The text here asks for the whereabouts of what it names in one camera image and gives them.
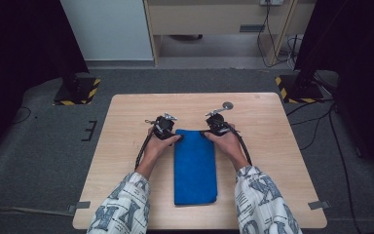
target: yellow and black tape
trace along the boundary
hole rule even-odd
[[[54,100],[54,105],[75,105],[75,104],[89,104],[96,93],[96,90],[98,89],[98,84],[101,82],[101,79],[94,79],[93,84],[88,92],[88,96],[86,98],[82,99],[72,99],[72,98],[66,98],[61,100]]]
[[[322,101],[322,98],[291,98],[288,96],[285,86],[280,77],[276,77],[276,84],[279,87],[281,98],[284,103],[311,103],[316,101]]]

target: power cord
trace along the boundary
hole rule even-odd
[[[305,123],[308,123],[308,122],[311,122],[311,121],[318,120],[317,123],[316,123],[316,126],[315,126],[314,136],[313,136],[311,142],[308,145],[306,145],[305,147],[300,148],[300,150],[305,150],[305,149],[309,148],[314,143],[314,141],[316,139],[317,132],[318,132],[318,124],[320,123],[320,120],[323,119],[324,117],[326,117],[327,115],[329,115],[329,113],[332,110],[334,104],[335,103],[333,103],[330,106],[329,110],[325,114],[323,114],[322,116],[320,116],[318,118],[314,118],[314,119],[305,120],[305,121],[302,121],[302,122],[299,122],[299,123],[291,124],[291,126],[295,126],[295,125],[305,124]]]
[[[348,170],[347,170],[347,167],[346,167],[345,157],[343,156],[342,149],[341,149],[341,146],[340,146],[340,143],[339,143],[339,139],[338,139],[338,137],[336,135],[336,131],[335,131],[335,128],[333,126],[332,114],[330,112],[329,112],[329,122],[330,122],[330,127],[332,128],[332,134],[335,137],[336,144],[338,146],[339,155],[341,157],[343,169],[344,169],[344,172],[345,172],[346,185],[348,187],[349,206],[351,208],[352,219],[354,220],[354,225],[355,225],[356,232],[358,234],[361,234],[360,228],[359,228],[359,226],[357,225],[357,222],[356,222],[356,216],[355,216],[355,211],[354,211],[354,203],[352,201],[351,184],[349,182],[349,175],[348,175]]]
[[[334,95],[336,93],[336,89],[339,84],[339,79],[337,80],[337,85],[333,86],[332,84],[328,83],[327,81],[323,80],[320,76],[320,74],[316,71],[314,75],[315,83],[321,86],[326,92],[328,92],[330,95]]]
[[[270,35],[270,40],[272,41],[272,45],[273,45],[273,50],[274,50],[274,54],[275,54],[275,58],[279,61],[273,65],[268,65],[266,63],[266,61],[264,60],[264,56],[263,56],[263,51],[262,49],[260,48],[260,34],[262,32],[262,30],[259,31],[259,33],[257,34],[257,48],[259,49],[259,52],[260,52],[260,55],[262,57],[262,60],[263,60],[263,63],[265,64],[265,66],[267,67],[274,67],[275,65],[278,65],[278,64],[281,64],[283,62],[286,62],[287,60],[280,60],[277,56],[276,56],[276,49],[275,49],[275,41],[273,40],[273,35],[270,31],[270,26],[269,26],[269,14],[270,14],[270,1],[267,1],[267,5],[266,5],[266,17],[263,21],[263,27],[262,28],[265,28],[267,27],[267,30],[269,32],[269,35]]]
[[[138,156],[136,157],[136,160],[135,160],[135,168],[134,168],[135,170],[138,168],[139,161],[141,160],[142,154],[144,153],[144,150],[145,150],[145,146],[147,146],[153,134],[154,134],[154,131],[151,130],[150,133],[148,133],[147,137],[145,138],[144,143],[142,143],[141,149],[139,150]]]
[[[227,128],[229,128],[229,130],[238,138],[239,143],[242,146],[242,149],[244,151],[245,159],[247,160],[249,165],[253,166],[253,164],[251,163],[250,155],[248,154],[247,147],[245,147],[242,136],[240,136],[239,132],[235,128],[233,128],[231,125],[229,125],[227,122],[223,122],[223,124],[227,126]]]
[[[293,40],[293,47],[290,46],[290,41],[291,40]],[[290,49],[290,52],[287,52],[288,53],[287,66],[292,70],[294,70],[294,66],[296,64],[295,58],[299,55],[298,53],[295,52],[296,51],[296,43],[297,43],[298,40],[302,41],[301,38],[298,38],[297,34],[295,35],[295,37],[287,39],[287,47]]]
[[[31,116],[31,109],[29,109],[28,107],[25,107],[25,106],[22,106],[20,109],[26,109],[28,111],[28,114],[25,118],[23,118],[22,120],[19,120],[19,121],[16,121],[16,122],[13,122],[11,124],[19,124],[19,123],[22,123],[23,121],[27,120],[29,118],[29,116]]]
[[[294,113],[295,111],[299,110],[300,108],[303,108],[309,104],[312,104],[312,103],[307,103],[307,104],[304,104],[302,106],[299,106],[298,108],[292,110],[291,112],[289,112],[287,114],[290,115],[292,113]],[[306,148],[308,148],[309,146],[312,145],[312,143],[314,142],[315,138],[316,138],[316,134],[317,134],[317,130],[318,130],[318,124],[319,124],[319,121],[324,118],[325,116],[328,116],[329,118],[329,123],[330,123],[330,127],[332,129],[332,134],[335,138],[335,141],[336,141],[336,144],[337,144],[337,147],[338,147],[338,151],[339,151],[339,155],[340,155],[340,158],[341,158],[341,162],[342,162],[342,165],[343,165],[343,169],[344,169],[344,174],[345,174],[345,179],[346,179],[346,184],[347,184],[347,189],[348,189],[348,199],[349,199],[349,206],[350,206],[350,210],[351,210],[351,215],[352,215],[352,219],[354,221],[354,225],[355,225],[355,230],[358,234],[361,234],[361,231],[360,231],[360,228],[357,224],[357,221],[356,221],[356,217],[355,217],[355,210],[354,210],[354,203],[353,203],[353,200],[352,200],[352,191],[351,191],[351,184],[350,184],[350,181],[349,181],[349,175],[348,175],[348,170],[347,170],[347,167],[346,167],[346,162],[345,162],[345,157],[342,153],[342,149],[341,149],[341,146],[340,146],[340,143],[339,143],[339,139],[336,135],[336,131],[335,131],[335,127],[334,127],[334,124],[333,124],[333,120],[332,120],[332,110],[334,109],[336,105],[336,102],[332,103],[332,105],[330,106],[329,110],[323,114],[322,116],[318,117],[318,118],[314,118],[314,119],[310,119],[310,120],[306,120],[306,121],[302,121],[300,123],[295,123],[295,124],[291,124],[292,126],[293,125],[299,125],[299,124],[304,124],[304,123],[307,123],[307,122],[310,122],[310,121],[314,121],[314,120],[318,120],[317,124],[316,124],[316,127],[315,127],[315,133],[314,133],[314,138],[312,139],[311,143],[309,143],[306,147],[304,148],[301,148],[300,150],[304,150]]]

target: hand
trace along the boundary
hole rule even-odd
[[[213,141],[220,150],[229,157],[236,171],[249,165],[242,153],[242,146],[240,145],[238,138],[232,132],[228,132],[223,136],[216,136],[212,133],[205,132],[205,136]]]
[[[148,133],[150,134],[151,131],[153,131],[153,128],[150,128],[148,130]],[[180,135],[176,135],[161,140],[153,134],[150,140],[148,141],[147,145],[145,146],[144,156],[141,159],[141,163],[135,171],[143,175],[146,179],[149,179],[150,175],[153,172],[154,166],[157,163],[158,158],[163,154],[164,150],[170,145],[174,144],[180,138]]]
[[[148,134],[153,131],[153,128],[150,128],[148,130]],[[152,158],[158,158],[160,155],[164,152],[164,150],[174,144],[176,141],[178,141],[181,138],[180,135],[172,136],[167,139],[159,139],[154,134],[151,136],[150,141],[148,141],[147,145],[144,149],[144,158],[145,157],[152,157]]]

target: printed shirt sleeve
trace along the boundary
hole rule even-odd
[[[237,172],[236,180],[236,210],[241,233],[302,233],[268,175],[256,167],[246,166]]]
[[[87,233],[146,233],[149,195],[148,180],[128,174],[96,210]]]

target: table surface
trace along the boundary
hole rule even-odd
[[[236,125],[254,166],[277,184],[287,205],[302,228],[322,228],[322,209],[311,210],[318,200],[311,178],[285,116],[281,100],[274,93],[148,94],[116,95],[112,98],[96,147],[73,226],[87,229],[98,206],[124,176],[133,171],[136,156],[151,125],[165,112],[178,118],[174,130],[206,130],[205,114],[234,104],[221,112]],[[150,177],[149,229],[238,229],[234,188],[235,170],[216,148],[217,201],[206,206],[176,207],[173,203],[173,147],[159,159]]]

